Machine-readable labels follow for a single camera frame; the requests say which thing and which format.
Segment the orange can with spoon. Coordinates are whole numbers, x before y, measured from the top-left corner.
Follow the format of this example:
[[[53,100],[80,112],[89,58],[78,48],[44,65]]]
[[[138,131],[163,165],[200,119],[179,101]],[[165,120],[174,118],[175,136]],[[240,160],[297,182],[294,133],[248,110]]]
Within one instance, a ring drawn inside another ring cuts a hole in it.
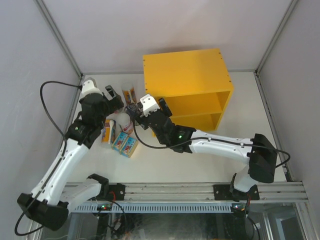
[[[137,103],[136,93],[132,83],[124,82],[121,85],[121,90],[127,105]]]

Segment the yellow can with white spoon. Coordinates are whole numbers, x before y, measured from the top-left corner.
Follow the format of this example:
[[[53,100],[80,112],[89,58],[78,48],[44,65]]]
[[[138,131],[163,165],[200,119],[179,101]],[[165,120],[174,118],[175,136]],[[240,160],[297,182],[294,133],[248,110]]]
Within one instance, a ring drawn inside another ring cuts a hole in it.
[[[116,138],[116,121],[112,119],[106,119],[104,127],[102,129],[102,143],[113,144]]]

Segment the yellow wooden shelf cabinet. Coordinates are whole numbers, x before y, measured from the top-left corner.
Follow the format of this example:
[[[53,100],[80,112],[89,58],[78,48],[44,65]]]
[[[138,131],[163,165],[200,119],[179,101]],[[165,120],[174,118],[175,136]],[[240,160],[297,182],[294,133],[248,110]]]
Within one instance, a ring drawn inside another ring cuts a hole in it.
[[[164,98],[176,125],[216,131],[234,92],[218,48],[146,54],[144,88]]]

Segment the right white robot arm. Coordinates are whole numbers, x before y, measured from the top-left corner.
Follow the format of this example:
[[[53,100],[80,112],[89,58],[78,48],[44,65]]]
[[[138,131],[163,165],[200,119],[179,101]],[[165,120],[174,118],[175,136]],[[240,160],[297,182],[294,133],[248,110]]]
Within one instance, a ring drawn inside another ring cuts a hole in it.
[[[271,184],[277,168],[277,149],[263,134],[253,138],[231,138],[214,135],[194,127],[176,125],[172,112],[163,98],[155,100],[147,94],[137,104],[125,107],[130,119],[144,130],[151,129],[160,146],[176,153],[211,154],[236,160],[245,167],[235,173],[229,192],[240,200],[259,183]]]

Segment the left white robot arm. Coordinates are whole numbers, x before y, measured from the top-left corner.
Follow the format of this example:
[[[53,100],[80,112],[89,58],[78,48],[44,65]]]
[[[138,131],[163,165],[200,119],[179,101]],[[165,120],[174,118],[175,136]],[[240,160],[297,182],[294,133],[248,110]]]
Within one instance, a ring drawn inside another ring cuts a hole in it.
[[[22,214],[42,227],[57,231],[69,214],[85,201],[91,198],[104,200],[109,196],[109,180],[96,173],[74,190],[63,191],[74,168],[101,135],[107,116],[124,106],[121,96],[111,85],[105,89],[110,99],[94,85],[90,86],[88,82],[82,85],[81,111],[64,135],[60,152],[31,193],[21,193],[17,199]]]

